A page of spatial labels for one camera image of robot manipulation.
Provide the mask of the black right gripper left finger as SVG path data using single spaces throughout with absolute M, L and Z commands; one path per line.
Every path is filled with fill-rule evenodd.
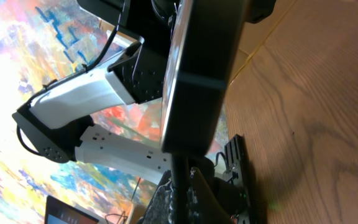
M 141 224 L 169 224 L 172 222 L 172 206 L 170 204 L 173 187 L 171 176 L 170 170 L 163 173 L 144 215 L 140 218 Z

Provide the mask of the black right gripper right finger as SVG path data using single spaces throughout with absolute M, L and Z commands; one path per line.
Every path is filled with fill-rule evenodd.
M 197 167 L 190 170 L 190 217 L 195 223 L 227 224 L 231 223 L 229 215 L 222 209 L 207 181 Z

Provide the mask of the gold Galaxy smartphone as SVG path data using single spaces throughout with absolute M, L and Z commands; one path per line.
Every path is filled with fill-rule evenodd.
M 191 157 L 207 153 L 249 4 L 179 3 L 163 85 L 162 152 Z

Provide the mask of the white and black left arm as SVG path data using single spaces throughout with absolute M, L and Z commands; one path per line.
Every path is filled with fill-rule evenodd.
M 13 115 L 27 150 L 56 163 L 100 164 L 158 183 L 170 167 L 167 154 L 95 124 L 92 114 L 114 106 L 142 104 L 163 95 L 168 53 L 179 1 L 80 1 L 79 6 L 113 25 L 134 42 L 96 60 L 31 96 Z

